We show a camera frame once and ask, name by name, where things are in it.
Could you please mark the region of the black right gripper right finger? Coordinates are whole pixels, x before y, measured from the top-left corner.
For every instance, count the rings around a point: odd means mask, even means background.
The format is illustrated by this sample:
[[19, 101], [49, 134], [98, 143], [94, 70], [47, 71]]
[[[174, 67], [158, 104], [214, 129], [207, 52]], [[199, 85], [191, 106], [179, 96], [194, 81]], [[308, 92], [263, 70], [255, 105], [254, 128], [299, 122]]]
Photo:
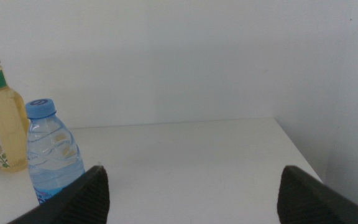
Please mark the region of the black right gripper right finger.
[[297, 166], [285, 166], [277, 201], [280, 223], [358, 224], [358, 205]]

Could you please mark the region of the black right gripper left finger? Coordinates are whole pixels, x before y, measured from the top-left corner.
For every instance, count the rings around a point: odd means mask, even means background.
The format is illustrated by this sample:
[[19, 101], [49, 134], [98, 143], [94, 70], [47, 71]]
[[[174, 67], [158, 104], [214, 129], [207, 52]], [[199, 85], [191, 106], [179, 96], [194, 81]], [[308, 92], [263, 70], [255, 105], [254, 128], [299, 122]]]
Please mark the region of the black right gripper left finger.
[[13, 224], [105, 224], [109, 182], [103, 166], [93, 166], [45, 203], [13, 220]]

